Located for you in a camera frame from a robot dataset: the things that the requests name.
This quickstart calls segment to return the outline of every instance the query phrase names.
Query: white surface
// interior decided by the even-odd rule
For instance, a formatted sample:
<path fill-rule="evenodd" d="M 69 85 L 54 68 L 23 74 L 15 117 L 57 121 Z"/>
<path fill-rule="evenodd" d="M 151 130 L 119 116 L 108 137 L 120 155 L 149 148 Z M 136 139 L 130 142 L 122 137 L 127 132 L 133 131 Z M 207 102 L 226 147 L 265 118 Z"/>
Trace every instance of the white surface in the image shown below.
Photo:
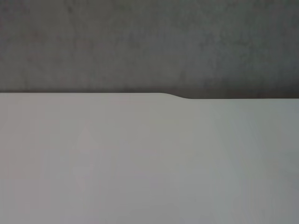
<path fill-rule="evenodd" d="M 1 94 L 1 224 L 297 224 L 299 100 Z"/>

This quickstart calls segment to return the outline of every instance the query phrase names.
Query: concrete wall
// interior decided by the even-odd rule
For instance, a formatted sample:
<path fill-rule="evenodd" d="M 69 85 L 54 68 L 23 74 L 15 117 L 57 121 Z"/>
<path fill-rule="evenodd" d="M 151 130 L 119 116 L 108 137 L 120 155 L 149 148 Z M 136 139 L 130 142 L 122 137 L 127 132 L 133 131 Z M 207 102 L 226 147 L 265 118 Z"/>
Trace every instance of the concrete wall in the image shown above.
<path fill-rule="evenodd" d="M 299 97 L 299 0 L 0 0 L 0 91 Z"/>

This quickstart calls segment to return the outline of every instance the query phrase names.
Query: gray background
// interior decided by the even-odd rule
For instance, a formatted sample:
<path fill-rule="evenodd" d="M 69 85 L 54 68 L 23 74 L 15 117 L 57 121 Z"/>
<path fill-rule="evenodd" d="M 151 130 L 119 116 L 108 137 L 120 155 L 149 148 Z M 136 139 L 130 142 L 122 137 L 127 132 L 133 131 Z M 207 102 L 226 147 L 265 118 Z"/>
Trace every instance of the gray background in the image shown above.
<path fill-rule="evenodd" d="M 0 91 L 299 96 L 299 0 L 0 0 Z"/>

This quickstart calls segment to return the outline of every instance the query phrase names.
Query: gray wall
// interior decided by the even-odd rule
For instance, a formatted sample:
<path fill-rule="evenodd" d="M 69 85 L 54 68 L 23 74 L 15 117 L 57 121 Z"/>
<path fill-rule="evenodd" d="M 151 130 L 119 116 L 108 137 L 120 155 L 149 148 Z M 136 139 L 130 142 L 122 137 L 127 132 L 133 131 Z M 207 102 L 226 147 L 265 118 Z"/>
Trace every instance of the gray wall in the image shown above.
<path fill-rule="evenodd" d="M 299 0 L 0 0 L 0 91 L 299 96 Z"/>

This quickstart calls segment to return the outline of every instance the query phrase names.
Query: white table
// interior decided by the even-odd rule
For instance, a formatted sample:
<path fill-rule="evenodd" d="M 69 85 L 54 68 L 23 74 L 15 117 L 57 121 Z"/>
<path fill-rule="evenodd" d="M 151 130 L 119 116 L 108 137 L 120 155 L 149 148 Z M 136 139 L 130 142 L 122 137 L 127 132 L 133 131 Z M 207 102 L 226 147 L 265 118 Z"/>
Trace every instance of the white table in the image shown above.
<path fill-rule="evenodd" d="M 0 94 L 1 224 L 297 224 L 299 100 Z"/>

